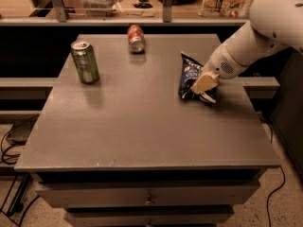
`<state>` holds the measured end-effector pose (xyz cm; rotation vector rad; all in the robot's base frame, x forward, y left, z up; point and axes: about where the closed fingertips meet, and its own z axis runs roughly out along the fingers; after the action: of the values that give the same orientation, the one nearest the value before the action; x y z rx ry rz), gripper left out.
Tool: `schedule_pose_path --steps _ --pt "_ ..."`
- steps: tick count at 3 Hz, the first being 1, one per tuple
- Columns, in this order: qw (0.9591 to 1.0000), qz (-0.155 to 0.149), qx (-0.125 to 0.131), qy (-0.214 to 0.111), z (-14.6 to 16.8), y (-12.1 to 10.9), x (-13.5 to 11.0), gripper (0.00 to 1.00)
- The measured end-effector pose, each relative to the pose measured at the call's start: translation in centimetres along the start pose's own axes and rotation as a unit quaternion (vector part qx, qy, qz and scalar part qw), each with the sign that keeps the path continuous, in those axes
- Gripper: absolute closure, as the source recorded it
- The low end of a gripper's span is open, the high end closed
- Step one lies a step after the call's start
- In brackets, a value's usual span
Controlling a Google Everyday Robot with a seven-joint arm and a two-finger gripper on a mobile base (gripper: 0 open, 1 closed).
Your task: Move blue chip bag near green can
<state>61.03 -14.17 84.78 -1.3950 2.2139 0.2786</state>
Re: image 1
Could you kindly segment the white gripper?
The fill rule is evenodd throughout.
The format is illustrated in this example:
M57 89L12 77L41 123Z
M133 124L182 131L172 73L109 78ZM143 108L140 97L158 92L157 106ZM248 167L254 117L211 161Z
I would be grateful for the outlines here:
M220 79L233 79L247 69L231 56L226 44L218 46L207 63L203 74L193 83L190 90L194 94L201 94L215 88Z

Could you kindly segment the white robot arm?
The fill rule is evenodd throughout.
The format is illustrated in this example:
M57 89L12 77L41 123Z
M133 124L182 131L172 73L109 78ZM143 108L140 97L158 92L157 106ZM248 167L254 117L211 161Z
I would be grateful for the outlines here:
M303 0L254 0L249 20L215 49L191 91L208 91L287 47L303 53Z

